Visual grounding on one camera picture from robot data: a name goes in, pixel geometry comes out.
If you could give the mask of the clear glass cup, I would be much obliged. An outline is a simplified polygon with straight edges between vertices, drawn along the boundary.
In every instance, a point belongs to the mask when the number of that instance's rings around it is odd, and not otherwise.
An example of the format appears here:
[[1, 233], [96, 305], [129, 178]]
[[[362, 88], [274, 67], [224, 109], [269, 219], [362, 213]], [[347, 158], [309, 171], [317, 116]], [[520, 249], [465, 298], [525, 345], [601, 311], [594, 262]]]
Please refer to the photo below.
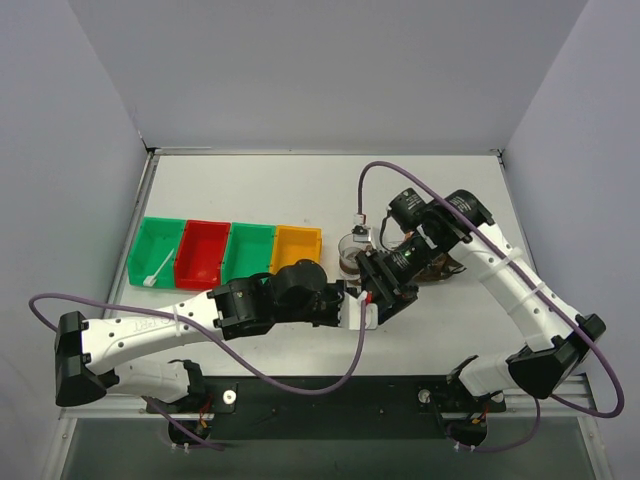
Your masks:
[[353, 233], [343, 236], [338, 243], [339, 270], [344, 280], [353, 283], [360, 281], [360, 270], [356, 261], [359, 253], [372, 248], [370, 241], [358, 239]]

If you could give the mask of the white toothbrush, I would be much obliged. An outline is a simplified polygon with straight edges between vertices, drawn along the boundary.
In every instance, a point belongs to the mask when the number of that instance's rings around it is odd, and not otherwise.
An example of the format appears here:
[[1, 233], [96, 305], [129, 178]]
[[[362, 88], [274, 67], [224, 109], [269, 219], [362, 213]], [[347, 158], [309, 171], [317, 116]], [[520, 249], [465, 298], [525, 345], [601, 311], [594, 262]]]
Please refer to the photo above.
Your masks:
[[173, 288], [175, 286], [172, 273], [174, 252], [175, 250], [171, 249], [156, 271], [145, 277], [142, 283], [144, 287], [153, 288], [156, 284], [160, 284], [160, 288]]

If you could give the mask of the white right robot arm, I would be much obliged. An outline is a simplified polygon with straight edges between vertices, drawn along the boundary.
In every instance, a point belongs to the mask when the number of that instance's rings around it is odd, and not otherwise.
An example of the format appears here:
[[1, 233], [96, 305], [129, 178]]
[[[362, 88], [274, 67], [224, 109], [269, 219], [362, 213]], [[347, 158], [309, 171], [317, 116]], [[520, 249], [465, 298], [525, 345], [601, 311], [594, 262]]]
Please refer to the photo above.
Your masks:
[[[361, 285], [378, 308], [378, 321], [384, 323], [415, 302], [416, 276], [450, 256], [486, 288], [524, 338], [517, 352], [472, 356], [453, 376], [476, 398], [508, 388], [537, 399], [550, 397], [587, 355], [584, 340], [597, 341], [605, 332], [604, 322], [555, 299], [473, 194], [457, 190], [446, 200], [451, 210], [425, 202], [412, 188], [402, 191], [388, 212], [407, 239], [390, 251], [357, 255]], [[554, 299], [553, 305], [545, 304], [546, 299]]]

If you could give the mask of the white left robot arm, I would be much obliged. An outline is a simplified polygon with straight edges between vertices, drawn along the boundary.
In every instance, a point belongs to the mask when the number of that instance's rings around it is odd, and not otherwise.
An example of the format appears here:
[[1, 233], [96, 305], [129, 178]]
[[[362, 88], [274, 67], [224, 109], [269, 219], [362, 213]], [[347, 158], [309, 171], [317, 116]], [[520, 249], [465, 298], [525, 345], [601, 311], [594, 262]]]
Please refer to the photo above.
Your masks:
[[347, 291], [317, 263], [303, 259], [277, 274], [236, 278], [149, 315], [110, 320], [61, 316], [55, 339], [55, 402], [92, 403], [108, 393], [152, 397], [193, 411], [208, 391], [189, 360], [149, 361], [151, 354], [204, 342], [267, 334], [279, 323], [338, 327]]

